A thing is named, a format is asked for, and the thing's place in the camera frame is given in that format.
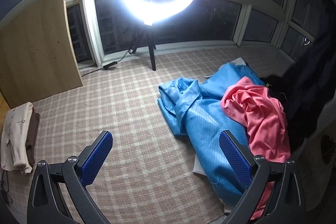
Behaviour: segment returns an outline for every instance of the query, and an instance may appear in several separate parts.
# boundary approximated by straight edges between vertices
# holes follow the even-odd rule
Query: tripod
[[[155,64],[155,55],[154,50],[156,50],[156,45],[154,42],[154,36],[152,34],[152,26],[142,25],[142,26],[135,26],[134,32],[132,35],[131,41],[131,48],[128,51],[129,54],[134,54],[137,51],[140,43],[144,40],[146,36],[147,45],[149,49],[149,56],[151,59],[152,70],[156,71],[156,64]]]

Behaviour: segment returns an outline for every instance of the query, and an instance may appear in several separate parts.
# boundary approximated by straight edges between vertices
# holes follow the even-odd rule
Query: beige folded garment
[[[1,136],[1,168],[20,170],[21,174],[32,171],[26,153],[26,140],[33,104],[28,102],[7,112]]]

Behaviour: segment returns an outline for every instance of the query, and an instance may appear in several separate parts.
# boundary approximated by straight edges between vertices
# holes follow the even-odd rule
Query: brown folded garment
[[[28,128],[27,141],[26,141],[26,152],[29,165],[34,166],[34,148],[37,136],[37,129],[39,128],[40,123],[40,114],[33,113],[31,114],[31,119]]]

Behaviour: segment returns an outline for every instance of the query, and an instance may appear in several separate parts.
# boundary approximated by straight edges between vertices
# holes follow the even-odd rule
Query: pink fabric
[[[255,85],[250,78],[243,77],[226,90],[220,104],[228,117],[247,127],[253,155],[262,155],[273,162],[291,158],[283,107],[278,99],[268,96],[265,86]],[[273,183],[266,185],[251,219],[261,217],[272,187]]]

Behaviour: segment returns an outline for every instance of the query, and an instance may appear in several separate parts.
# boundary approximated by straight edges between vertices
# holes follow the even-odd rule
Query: blue fabric
[[[228,118],[220,101],[226,89],[244,76],[264,85],[249,67],[227,63],[203,84],[179,78],[159,86],[159,107],[174,135],[188,135],[219,198],[235,205],[246,186],[240,184],[219,147],[219,135],[230,130],[236,139],[247,145],[245,128]]]

